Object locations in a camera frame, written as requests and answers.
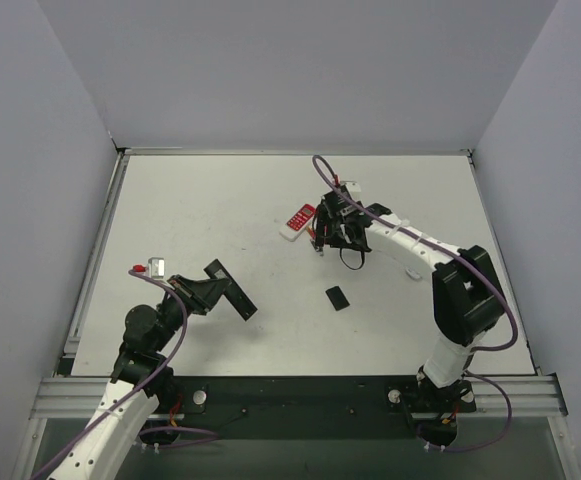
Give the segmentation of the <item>black remote control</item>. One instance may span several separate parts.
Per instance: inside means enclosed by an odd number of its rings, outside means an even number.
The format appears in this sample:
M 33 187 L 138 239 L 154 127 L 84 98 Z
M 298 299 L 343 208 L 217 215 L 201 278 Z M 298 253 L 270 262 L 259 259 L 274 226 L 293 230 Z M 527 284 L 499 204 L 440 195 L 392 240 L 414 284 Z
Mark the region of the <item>black remote control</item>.
M 208 264 L 204 272 L 213 280 L 228 281 L 224 296 L 244 321 L 248 321 L 257 312 L 255 304 L 218 259 Z

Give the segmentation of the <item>black battery cover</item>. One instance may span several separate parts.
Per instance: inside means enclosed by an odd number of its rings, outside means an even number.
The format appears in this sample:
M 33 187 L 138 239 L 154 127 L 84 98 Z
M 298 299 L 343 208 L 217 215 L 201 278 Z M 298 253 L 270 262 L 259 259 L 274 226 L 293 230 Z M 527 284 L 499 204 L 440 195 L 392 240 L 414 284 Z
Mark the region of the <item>black battery cover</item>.
M 339 286 L 327 289 L 325 294 L 335 311 L 341 311 L 350 306 L 349 300 Z

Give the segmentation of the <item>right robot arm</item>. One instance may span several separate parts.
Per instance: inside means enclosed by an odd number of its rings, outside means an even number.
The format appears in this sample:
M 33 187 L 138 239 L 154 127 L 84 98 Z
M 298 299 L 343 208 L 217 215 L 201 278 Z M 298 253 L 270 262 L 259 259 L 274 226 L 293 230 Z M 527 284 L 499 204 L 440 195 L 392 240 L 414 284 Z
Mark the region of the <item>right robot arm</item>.
M 378 203 L 353 207 L 335 192 L 322 197 L 313 231 L 319 253 L 326 246 L 356 251 L 362 258 L 380 252 L 430 282 L 440 336 L 418 381 L 444 394 L 454 389 L 485 333 L 505 313 L 489 253 L 479 245 L 461 248 L 427 237 Z

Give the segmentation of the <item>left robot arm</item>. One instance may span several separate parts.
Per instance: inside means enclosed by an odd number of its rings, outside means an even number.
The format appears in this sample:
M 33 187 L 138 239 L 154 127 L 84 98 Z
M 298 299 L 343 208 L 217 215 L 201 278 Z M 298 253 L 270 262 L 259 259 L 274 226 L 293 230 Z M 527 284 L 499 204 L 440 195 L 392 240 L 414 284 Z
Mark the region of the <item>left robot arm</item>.
M 231 296 L 228 276 L 167 280 L 151 275 L 143 265 L 128 271 L 163 290 L 156 307 L 139 305 L 126 315 L 125 332 L 113 373 L 90 420 L 34 479 L 113 479 L 149 416 L 176 404 L 173 369 L 192 315 L 209 313 Z

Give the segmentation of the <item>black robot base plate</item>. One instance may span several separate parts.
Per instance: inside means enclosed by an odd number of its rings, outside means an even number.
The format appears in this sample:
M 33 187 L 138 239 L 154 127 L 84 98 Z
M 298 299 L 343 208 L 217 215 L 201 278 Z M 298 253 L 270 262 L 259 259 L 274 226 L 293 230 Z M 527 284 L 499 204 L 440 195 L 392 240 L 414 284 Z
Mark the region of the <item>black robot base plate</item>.
M 225 440 L 396 440 L 417 433 L 452 442 L 456 417 L 476 410 L 469 381 L 436 390 L 414 375 L 175 376 L 153 426 L 175 422 Z

